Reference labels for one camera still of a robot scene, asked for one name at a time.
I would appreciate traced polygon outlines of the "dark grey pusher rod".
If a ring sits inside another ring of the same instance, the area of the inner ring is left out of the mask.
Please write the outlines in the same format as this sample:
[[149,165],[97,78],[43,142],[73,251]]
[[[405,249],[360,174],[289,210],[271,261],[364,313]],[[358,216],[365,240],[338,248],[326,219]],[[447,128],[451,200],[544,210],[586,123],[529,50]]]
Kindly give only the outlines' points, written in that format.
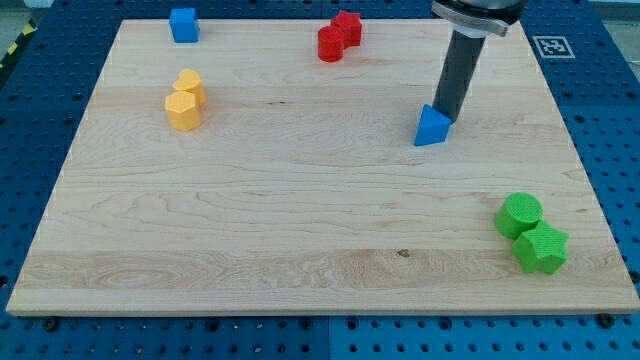
[[485,37],[471,38],[454,30],[432,107],[456,122],[479,60]]

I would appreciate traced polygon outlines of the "silver robot flange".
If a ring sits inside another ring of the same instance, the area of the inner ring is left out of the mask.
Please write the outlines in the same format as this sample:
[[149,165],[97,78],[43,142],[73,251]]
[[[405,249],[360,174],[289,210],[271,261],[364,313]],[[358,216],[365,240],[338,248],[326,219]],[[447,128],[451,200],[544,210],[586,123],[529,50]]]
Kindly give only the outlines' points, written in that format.
[[527,0],[434,0],[431,12],[470,38],[504,37],[522,16]]

